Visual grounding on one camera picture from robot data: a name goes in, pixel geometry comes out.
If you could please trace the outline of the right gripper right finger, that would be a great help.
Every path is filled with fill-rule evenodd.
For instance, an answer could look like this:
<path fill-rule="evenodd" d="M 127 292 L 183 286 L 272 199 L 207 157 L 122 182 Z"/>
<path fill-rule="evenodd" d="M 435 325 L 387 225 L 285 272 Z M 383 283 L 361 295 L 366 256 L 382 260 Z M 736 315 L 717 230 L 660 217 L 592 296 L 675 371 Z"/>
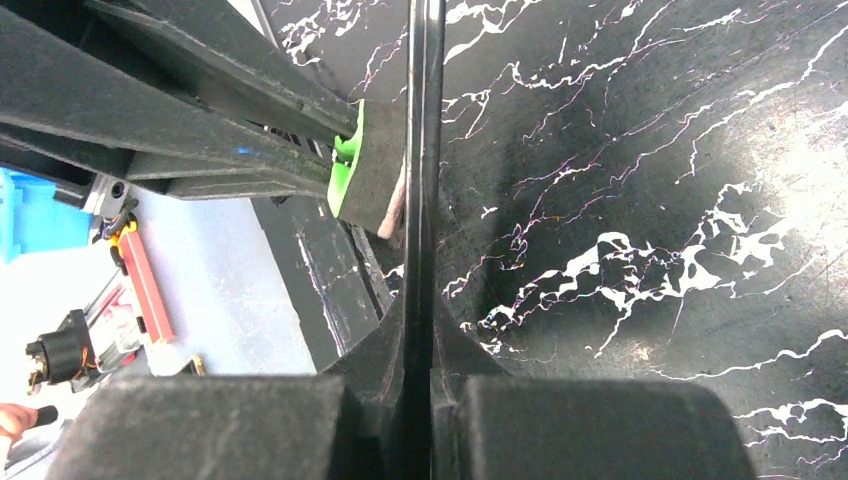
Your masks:
<path fill-rule="evenodd" d="M 477 408 L 492 385 L 512 375 L 460 328 L 443 298 L 435 299 L 433 313 L 431 410 Z"/>

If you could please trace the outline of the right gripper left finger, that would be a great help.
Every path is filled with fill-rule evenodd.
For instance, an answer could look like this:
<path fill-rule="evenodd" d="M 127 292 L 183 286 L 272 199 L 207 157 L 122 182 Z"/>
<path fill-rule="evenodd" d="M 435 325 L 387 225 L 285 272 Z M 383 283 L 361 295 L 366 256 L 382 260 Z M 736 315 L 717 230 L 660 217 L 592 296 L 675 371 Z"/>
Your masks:
<path fill-rule="evenodd" d="M 324 369 L 340 376 L 361 405 L 365 424 L 391 424 L 404 379 L 404 305 L 395 299 L 375 330 Z"/>

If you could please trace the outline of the green bone-shaped eraser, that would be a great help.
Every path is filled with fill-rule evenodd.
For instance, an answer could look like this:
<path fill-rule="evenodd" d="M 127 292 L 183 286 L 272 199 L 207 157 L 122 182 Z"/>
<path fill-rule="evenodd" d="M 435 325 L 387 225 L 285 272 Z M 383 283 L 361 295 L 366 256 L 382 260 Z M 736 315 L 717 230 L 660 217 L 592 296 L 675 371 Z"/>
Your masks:
<path fill-rule="evenodd" d="M 354 134 L 334 141 L 327 190 L 333 216 L 386 240 L 404 208 L 406 121 L 399 103 L 361 100 Z"/>

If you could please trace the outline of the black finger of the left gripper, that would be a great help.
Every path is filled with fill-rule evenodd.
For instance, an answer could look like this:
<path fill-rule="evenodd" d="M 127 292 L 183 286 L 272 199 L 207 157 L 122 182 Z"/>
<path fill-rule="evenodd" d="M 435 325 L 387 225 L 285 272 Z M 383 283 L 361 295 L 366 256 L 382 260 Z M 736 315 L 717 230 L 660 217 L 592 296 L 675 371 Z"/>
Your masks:
<path fill-rule="evenodd" d="M 330 142 L 354 107 L 309 78 L 226 1 L 89 1 L 87 7 L 209 107 Z"/>
<path fill-rule="evenodd" d="M 322 197 L 331 162 L 311 144 L 330 142 L 209 107 L 87 6 L 1 10 L 1 163 L 70 197 L 97 175 L 179 199 Z"/>

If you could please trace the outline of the person's hand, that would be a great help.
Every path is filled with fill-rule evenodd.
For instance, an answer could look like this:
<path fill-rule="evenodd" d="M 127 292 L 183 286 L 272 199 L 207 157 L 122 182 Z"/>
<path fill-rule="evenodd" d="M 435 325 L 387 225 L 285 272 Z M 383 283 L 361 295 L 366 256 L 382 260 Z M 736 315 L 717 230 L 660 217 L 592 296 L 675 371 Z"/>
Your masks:
<path fill-rule="evenodd" d="M 1 404 L 1 452 L 6 454 L 23 434 L 34 427 L 38 410 L 18 404 Z"/>

